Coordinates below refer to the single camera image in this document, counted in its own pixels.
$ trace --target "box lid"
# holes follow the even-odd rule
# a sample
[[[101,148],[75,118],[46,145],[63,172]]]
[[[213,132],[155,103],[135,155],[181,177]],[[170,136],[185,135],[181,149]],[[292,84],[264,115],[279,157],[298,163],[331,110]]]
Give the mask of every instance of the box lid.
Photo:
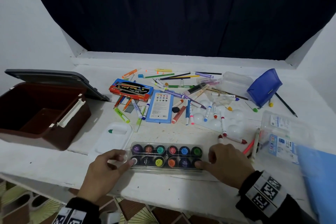
[[[92,87],[89,84],[89,80],[80,73],[40,69],[6,69],[5,73],[30,83],[44,83],[86,88],[85,96],[87,98],[102,101],[110,100],[107,96],[99,93],[96,88]]]

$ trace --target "dark curtain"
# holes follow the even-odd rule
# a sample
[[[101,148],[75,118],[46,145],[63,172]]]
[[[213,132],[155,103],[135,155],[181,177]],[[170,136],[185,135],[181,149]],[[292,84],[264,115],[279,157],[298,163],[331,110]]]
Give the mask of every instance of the dark curtain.
[[[87,50],[284,60],[336,0],[42,0]]]

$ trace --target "black eraser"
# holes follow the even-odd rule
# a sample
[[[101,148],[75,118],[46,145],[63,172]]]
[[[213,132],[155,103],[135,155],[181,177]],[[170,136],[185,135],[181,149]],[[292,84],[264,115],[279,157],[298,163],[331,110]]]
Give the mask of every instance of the black eraser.
[[[173,113],[177,113],[177,112],[179,112],[179,110],[180,110],[180,108],[178,108],[178,107],[173,107],[172,108]]]

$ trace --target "hand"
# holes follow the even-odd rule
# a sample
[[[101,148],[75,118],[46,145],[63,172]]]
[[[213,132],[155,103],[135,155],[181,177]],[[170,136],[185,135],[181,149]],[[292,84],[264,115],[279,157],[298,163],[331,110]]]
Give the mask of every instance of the hand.
[[[97,156],[96,160],[89,165],[77,196],[95,203],[109,193],[121,175],[134,164],[134,160],[127,161],[119,168],[107,161],[109,159],[123,161],[125,153],[124,150],[111,150]]]
[[[222,183],[237,189],[255,171],[248,158],[232,144],[211,146],[209,161],[211,164],[197,161],[195,167],[208,171]]]

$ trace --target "red pencil box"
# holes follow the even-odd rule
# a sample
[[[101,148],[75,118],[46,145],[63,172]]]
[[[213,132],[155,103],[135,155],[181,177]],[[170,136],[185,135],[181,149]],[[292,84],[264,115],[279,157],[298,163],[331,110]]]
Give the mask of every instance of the red pencil box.
[[[122,95],[128,98],[133,98],[143,102],[147,102],[153,93],[153,87],[139,84],[136,82],[129,82],[123,79],[116,79],[109,88],[113,94]]]

